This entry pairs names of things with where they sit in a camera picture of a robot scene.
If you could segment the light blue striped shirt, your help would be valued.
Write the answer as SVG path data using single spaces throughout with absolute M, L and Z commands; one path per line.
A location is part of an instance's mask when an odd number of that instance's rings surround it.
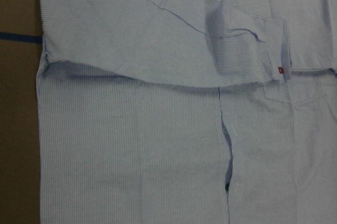
M 336 0 L 40 0 L 41 223 L 336 223 Z

